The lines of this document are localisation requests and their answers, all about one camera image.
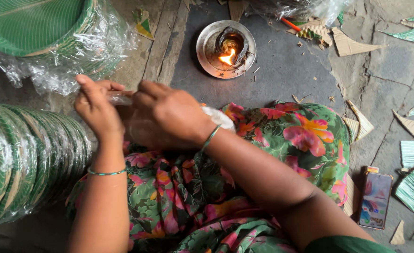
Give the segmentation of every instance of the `stack of leaf plates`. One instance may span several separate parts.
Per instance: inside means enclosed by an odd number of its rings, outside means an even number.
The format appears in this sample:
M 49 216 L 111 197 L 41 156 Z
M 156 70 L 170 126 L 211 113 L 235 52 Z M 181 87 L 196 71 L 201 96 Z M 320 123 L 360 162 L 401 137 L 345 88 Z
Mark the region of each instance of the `stack of leaf plates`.
M 109 74 L 127 29 L 108 0 L 0 1 L 0 52 L 62 73 Z
M 0 104 L 0 223 L 65 197 L 90 160 L 74 119 Z

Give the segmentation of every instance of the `woman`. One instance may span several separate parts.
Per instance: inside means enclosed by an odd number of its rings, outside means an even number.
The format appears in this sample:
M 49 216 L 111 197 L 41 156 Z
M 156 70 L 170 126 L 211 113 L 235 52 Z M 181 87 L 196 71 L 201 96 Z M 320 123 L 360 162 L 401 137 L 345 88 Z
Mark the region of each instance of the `woman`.
M 188 93 L 144 81 L 131 109 L 201 152 L 131 145 L 124 163 L 125 128 L 106 98 L 124 87 L 76 79 L 76 111 L 99 147 L 68 199 L 70 213 L 77 210 L 70 252 L 393 252 L 338 206 L 346 200 L 349 134 L 331 109 L 231 104 L 223 111 L 235 120 L 233 134 Z

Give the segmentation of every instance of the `mobile phone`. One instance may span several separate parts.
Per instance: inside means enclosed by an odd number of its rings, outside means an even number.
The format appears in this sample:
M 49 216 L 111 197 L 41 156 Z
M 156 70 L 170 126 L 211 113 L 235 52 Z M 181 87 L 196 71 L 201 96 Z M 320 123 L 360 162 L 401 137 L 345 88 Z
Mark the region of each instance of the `mobile phone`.
M 365 191 L 360 210 L 359 225 L 383 230 L 390 202 L 393 176 L 366 172 Z

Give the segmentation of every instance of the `woman's right hand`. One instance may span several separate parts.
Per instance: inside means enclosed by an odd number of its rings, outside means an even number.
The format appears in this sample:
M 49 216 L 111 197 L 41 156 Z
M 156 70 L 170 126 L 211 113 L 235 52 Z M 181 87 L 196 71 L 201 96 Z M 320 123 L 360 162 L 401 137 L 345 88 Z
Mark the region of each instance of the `woman's right hand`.
M 168 134 L 201 148 L 216 127 L 189 93 L 142 81 L 132 95 L 132 108 L 147 113 Z

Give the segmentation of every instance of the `stone floor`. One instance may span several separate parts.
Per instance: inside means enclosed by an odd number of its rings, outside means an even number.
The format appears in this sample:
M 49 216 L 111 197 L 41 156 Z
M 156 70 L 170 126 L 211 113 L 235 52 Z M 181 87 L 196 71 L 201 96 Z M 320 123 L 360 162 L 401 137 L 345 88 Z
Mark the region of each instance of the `stone floor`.
M 302 41 L 304 46 L 298 47 L 300 39 L 284 32 L 286 27 L 282 24 L 274 23 L 271 27 L 261 16 L 243 16 L 240 22 L 251 31 L 257 44 L 256 62 L 251 67 L 252 72 L 260 67 L 256 82 L 251 72 L 231 80 L 213 78 L 200 69 L 196 60 L 193 45 L 198 33 L 214 21 L 229 19 L 227 5 L 213 0 L 198 2 L 191 5 L 189 12 L 180 0 L 112 2 L 129 22 L 133 21 L 131 11 L 148 10 L 152 25 L 157 26 L 155 41 L 140 37 L 138 49 L 121 63 L 123 68 L 110 77 L 112 80 L 130 89 L 135 89 L 142 78 L 159 81 L 185 89 L 214 107 L 229 102 L 261 107 L 277 99 L 292 101 L 292 95 L 300 98 L 312 94 L 306 102 L 325 104 L 355 118 L 344 102 L 352 100 L 375 126 L 367 137 L 351 146 L 353 180 L 362 187 L 361 168 L 365 165 L 379 167 L 382 173 L 393 175 L 395 181 L 399 178 L 395 169 L 401 168 L 400 141 L 414 139 L 394 120 L 391 110 L 403 115 L 414 106 L 414 43 L 379 30 L 406 31 L 399 22 L 414 16 L 414 0 L 356 1 L 344 15 L 342 30 L 358 42 L 388 47 L 346 57 L 339 57 L 334 46 L 322 51 L 313 43 Z M 73 95 L 39 96 L 30 82 L 15 89 L 0 70 L 0 103 L 50 109 L 76 117 L 73 99 Z M 20 221 L 3 224 L 0 252 L 62 252 L 71 226 L 63 213 L 63 203 L 58 203 Z M 406 223 L 406 243 L 390 245 L 401 219 Z M 412 253 L 414 242 L 409 239 L 413 230 L 413 212 L 392 198 L 385 230 L 367 231 L 399 253 Z

